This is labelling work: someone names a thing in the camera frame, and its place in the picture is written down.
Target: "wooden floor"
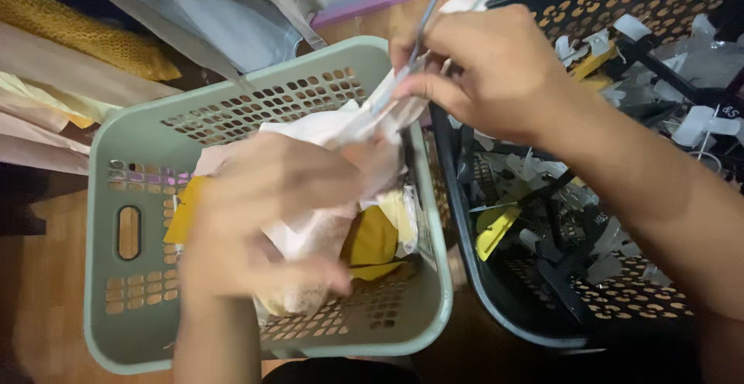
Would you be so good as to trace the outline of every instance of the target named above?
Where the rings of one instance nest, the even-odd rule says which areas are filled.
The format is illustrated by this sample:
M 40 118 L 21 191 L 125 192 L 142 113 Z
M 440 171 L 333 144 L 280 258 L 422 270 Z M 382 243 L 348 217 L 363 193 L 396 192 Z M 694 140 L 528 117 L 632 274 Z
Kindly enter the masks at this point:
M 412 0 L 323 28 L 319 33 L 330 44 L 357 35 L 387 38 L 406 16 L 421 16 L 428 2 Z M 86 206 L 86 191 L 37 203 L 34 211 L 47 220 L 45 236 L 0 238 L 0 382 L 4 384 L 26 381 L 4 375 L 7 368 L 3 369 L 3 364 L 19 367 L 18 372 L 36 383 L 172 382 L 170 371 L 137 376 L 110 374 L 88 353 L 82 330 Z M 479 309 L 471 298 L 465 300 L 471 302 L 473 310 Z M 449 331 L 427 350 L 433 353 L 433 359 L 441 360 L 446 356 L 442 354 L 447 353 L 450 345 L 468 346 L 463 344 L 459 331 L 454 331 L 455 324 L 452 322 L 447 328 Z M 471 329 L 472 336 L 481 333 L 481 329 Z M 452 343 L 458 336 L 459 342 Z M 504 342 L 509 342 L 506 352 L 509 352 L 509 345 L 519 346 L 509 336 L 500 339 L 502 347 Z M 455 365 L 460 362 L 456 356 L 448 358 Z M 504 355 L 500 359 L 511 360 L 511 357 Z M 453 366 L 451 370 L 461 369 Z

